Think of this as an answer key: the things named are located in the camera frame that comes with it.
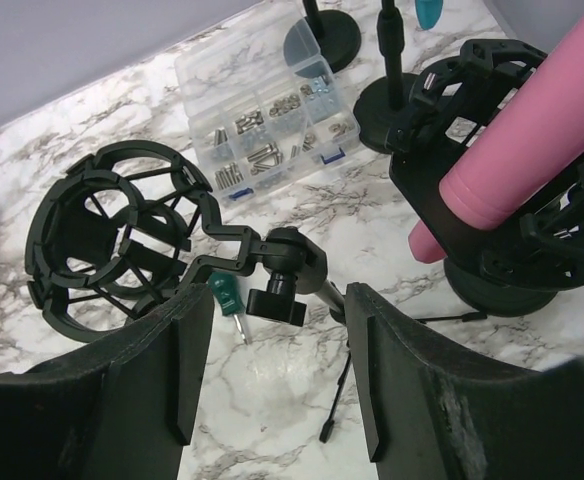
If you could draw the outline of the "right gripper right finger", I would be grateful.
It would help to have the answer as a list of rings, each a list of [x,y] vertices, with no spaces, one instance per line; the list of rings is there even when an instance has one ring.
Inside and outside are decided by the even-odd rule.
[[[364,283],[345,317],[382,479],[584,479],[584,357],[538,372],[468,349]]]

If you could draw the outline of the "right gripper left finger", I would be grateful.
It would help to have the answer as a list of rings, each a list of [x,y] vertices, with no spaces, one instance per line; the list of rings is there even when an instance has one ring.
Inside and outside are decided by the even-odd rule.
[[[195,284],[77,350],[0,373],[0,479],[176,478],[213,314]]]

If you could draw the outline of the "black tripod shock mount stand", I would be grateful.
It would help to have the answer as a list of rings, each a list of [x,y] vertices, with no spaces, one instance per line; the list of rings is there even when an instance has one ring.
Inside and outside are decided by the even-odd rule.
[[[246,312],[299,326],[315,295],[337,322],[344,300],[327,277],[323,250],[293,227],[261,237],[223,223],[204,174],[178,151],[153,141],[109,144],[73,165],[45,195],[25,250],[28,290],[46,322],[72,340],[99,332],[69,308],[104,300],[137,320],[181,288],[219,274],[269,273]]]

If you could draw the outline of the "black round-base shock mount stand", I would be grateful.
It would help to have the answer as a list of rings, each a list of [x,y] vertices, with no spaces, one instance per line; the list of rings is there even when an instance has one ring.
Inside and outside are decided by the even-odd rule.
[[[454,292],[519,316],[584,286],[584,49],[564,68],[518,40],[473,39],[416,79],[386,136],[419,217],[413,256]]]

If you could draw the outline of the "pink microphone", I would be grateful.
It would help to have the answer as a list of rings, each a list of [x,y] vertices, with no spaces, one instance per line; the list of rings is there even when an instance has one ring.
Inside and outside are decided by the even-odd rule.
[[[494,230],[584,153],[584,15],[549,54],[516,40],[466,42],[463,61],[486,70],[528,60],[534,71],[451,169],[421,190],[409,237],[415,259],[451,254],[444,222]]]

